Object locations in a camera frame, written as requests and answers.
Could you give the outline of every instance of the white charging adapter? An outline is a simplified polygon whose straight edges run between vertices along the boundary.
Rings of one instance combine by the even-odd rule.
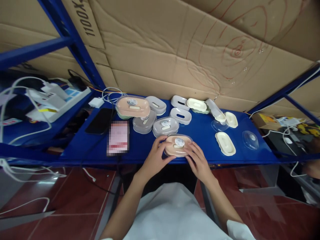
[[[45,93],[55,93],[62,99],[67,99],[69,96],[65,93],[65,91],[56,83],[43,83],[44,87],[41,88]]]
[[[103,105],[103,100],[101,98],[94,98],[89,102],[91,107],[100,108]]]

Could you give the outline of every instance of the pixelated phone screen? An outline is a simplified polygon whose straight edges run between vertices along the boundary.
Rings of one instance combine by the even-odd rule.
[[[127,153],[129,150],[129,122],[113,121],[109,129],[107,156]]]

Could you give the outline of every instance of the person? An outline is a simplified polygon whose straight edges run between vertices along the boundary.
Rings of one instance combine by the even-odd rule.
[[[141,198],[146,183],[175,156],[162,159],[170,143],[158,137],[142,167],[105,226],[100,239],[213,239],[254,240],[212,174],[201,148],[192,142],[185,151],[196,177],[208,188],[222,230],[200,208],[181,183],[166,183]]]

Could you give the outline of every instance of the black smartphone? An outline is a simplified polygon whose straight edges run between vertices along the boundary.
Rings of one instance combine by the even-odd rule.
[[[100,109],[98,114],[84,131],[90,134],[104,134],[109,129],[115,112],[115,110],[110,108]]]

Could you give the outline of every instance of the hand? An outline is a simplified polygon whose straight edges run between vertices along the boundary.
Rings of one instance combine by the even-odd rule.
[[[160,136],[154,141],[147,159],[144,161],[140,170],[136,173],[144,183],[147,183],[150,178],[160,172],[165,165],[176,158],[176,156],[170,156],[166,159],[162,159],[162,153],[165,147],[172,144],[169,142],[160,143],[160,141],[164,141],[166,138],[167,136]]]
[[[209,183],[217,181],[211,172],[202,149],[195,142],[189,143],[184,150],[189,154],[189,156],[186,156],[186,159],[188,160],[194,175],[196,175],[204,185],[208,186]]]

